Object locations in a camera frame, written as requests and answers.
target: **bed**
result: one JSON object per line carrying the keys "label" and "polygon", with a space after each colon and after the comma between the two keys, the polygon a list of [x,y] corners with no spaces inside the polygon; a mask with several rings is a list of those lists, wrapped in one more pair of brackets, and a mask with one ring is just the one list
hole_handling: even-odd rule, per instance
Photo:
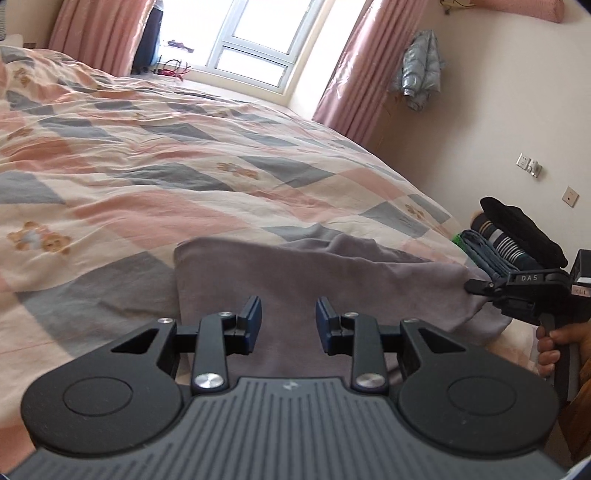
{"label": "bed", "polygon": [[[32,448],[18,408],[34,379],[178,317],[181,241],[343,232],[470,264],[448,212],[322,125],[52,51],[0,56],[0,471]],[[532,368],[533,338],[513,322],[491,349]]]}

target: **window pane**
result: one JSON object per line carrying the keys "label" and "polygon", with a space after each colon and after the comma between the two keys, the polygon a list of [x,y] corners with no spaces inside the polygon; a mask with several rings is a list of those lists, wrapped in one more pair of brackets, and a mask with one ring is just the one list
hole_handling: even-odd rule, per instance
{"label": "window pane", "polygon": [[234,36],[289,53],[310,0],[248,0]]}
{"label": "window pane", "polygon": [[[160,38],[163,59],[179,59],[195,66],[207,65],[213,44],[232,0],[165,0]],[[170,47],[169,41],[194,50]]]}
{"label": "window pane", "polygon": [[279,87],[285,67],[230,48],[224,48],[217,63],[219,70],[236,73]]}

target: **gray ridged panel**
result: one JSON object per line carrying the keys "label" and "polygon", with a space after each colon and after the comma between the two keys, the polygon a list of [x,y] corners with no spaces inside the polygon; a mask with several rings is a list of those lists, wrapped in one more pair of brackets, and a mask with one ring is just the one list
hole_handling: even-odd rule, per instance
{"label": "gray ridged panel", "polygon": [[381,397],[339,379],[243,378],[201,396],[183,421],[137,452],[107,459],[38,451],[11,480],[557,480],[540,452],[506,460],[449,455],[409,434]]}

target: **device handle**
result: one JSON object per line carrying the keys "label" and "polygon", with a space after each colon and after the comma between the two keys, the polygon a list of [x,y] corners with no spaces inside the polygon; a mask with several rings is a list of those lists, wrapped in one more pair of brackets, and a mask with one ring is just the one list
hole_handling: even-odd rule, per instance
{"label": "device handle", "polygon": [[[549,314],[540,315],[540,325],[546,330],[546,334],[561,327],[557,325],[556,318]],[[579,346],[576,343],[570,345],[556,345],[560,352],[560,359],[556,362],[554,371],[547,378],[547,381],[554,386],[561,405],[574,400],[579,393],[579,371],[581,360]]]}

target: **window frame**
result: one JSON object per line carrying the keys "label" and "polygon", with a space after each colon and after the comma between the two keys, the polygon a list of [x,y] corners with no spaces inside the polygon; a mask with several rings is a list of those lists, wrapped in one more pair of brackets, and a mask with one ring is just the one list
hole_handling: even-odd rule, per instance
{"label": "window frame", "polygon": [[[207,65],[192,66],[191,68],[201,72],[212,73],[214,75],[236,80],[238,82],[247,83],[249,85],[254,85],[270,92],[283,94],[289,79],[291,78],[294,66],[296,65],[301,51],[308,40],[308,37],[312,31],[312,27],[318,18],[325,0],[310,0],[308,10],[301,20],[300,26],[295,33],[289,48],[289,52],[287,54],[234,36],[234,32],[238,27],[238,24],[242,18],[242,14],[248,5],[248,1],[249,0],[233,0],[230,8],[228,9],[226,19],[224,20],[218,37],[213,45],[212,52],[209,56],[209,59],[207,60]],[[243,75],[218,69],[217,65],[224,48],[229,48],[239,53],[254,56],[284,67],[285,70],[281,80],[279,81],[279,85],[271,85],[260,80],[251,79],[250,77],[245,77]]]}

